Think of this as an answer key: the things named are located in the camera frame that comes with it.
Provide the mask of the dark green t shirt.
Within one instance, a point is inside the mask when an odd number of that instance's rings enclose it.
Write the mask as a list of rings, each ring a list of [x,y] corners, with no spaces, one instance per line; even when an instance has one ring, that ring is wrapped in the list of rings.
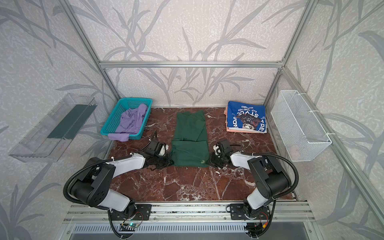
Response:
[[[177,167],[208,167],[210,158],[205,113],[177,113],[171,159]]]

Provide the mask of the teal plastic laundry basket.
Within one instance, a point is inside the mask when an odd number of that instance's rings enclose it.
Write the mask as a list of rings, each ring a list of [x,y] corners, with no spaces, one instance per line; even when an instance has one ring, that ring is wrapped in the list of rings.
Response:
[[[141,139],[152,103],[149,98],[120,99],[102,127],[101,135],[120,142]]]

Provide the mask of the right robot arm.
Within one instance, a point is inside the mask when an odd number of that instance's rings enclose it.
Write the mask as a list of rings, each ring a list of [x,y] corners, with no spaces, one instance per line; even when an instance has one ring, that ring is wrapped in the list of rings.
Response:
[[[212,167],[229,165],[249,170],[256,188],[242,204],[230,204],[227,209],[232,220],[266,220],[271,218],[268,205],[292,186],[291,179],[280,163],[280,157],[271,153],[256,154],[235,151],[226,139],[216,143],[208,160]]]

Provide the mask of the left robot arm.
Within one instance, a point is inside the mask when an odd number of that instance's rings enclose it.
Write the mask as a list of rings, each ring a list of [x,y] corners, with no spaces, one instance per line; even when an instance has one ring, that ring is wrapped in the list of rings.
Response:
[[[169,146],[151,140],[140,151],[122,158],[101,160],[91,158],[82,169],[74,173],[65,183],[64,197],[76,204],[116,212],[131,219],[137,212],[136,201],[111,189],[114,178],[125,173],[154,166],[162,169],[173,165]]]

